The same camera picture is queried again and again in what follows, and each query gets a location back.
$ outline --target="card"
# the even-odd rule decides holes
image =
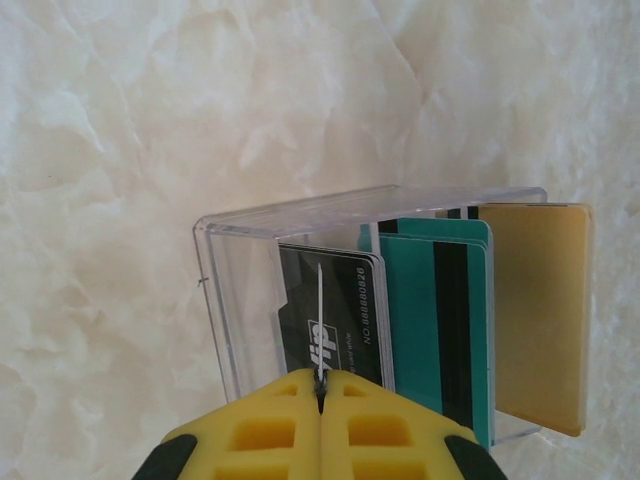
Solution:
[[[391,330],[389,324],[389,304],[387,298],[387,279],[384,260],[381,256],[361,252],[358,250],[318,247],[311,245],[287,245],[290,248],[302,248],[304,251],[326,253],[347,258],[360,258],[373,262],[373,285],[375,292],[376,320],[378,325],[378,343],[380,346],[380,359],[382,364],[382,385],[395,392],[395,378],[393,373],[393,355],[391,351]]]
[[[279,318],[287,369],[316,368],[322,359],[325,368],[348,370],[387,386],[390,372],[383,372],[389,365],[385,368],[387,349],[380,342],[376,256],[285,244],[280,255],[287,304]],[[318,265],[324,277],[323,332],[318,325]]]
[[[497,408],[577,436],[586,426],[592,211],[489,204],[474,215],[495,242]]]
[[[382,232],[390,230],[380,226]],[[480,443],[490,446],[485,247],[397,233],[381,233],[379,240],[387,269],[397,392],[472,428]],[[361,246],[369,248],[368,242],[365,229]]]

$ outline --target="black magnetic stripe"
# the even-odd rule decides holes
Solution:
[[[443,414],[473,428],[467,246],[434,242]]]
[[[158,445],[132,480],[178,480],[198,439],[184,434]]]
[[[378,222],[378,233],[398,233],[398,220]]]

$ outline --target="white marble background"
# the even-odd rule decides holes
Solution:
[[[199,216],[399,178],[595,206],[589,427],[495,454],[640,478],[638,10],[1,0],[0,478],[130,478],[221,404]]]

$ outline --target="transparent plastic case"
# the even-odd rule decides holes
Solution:
[[[357,250],[360,226],[369,225],[372,250],[379,253],[380,221],[546,198],[537,187],[390,185],[201,218],[194,238],[227,400],[287,373],[278,320],[287,301],[280,241]],[[500,441],[499,431],[494,438]]]

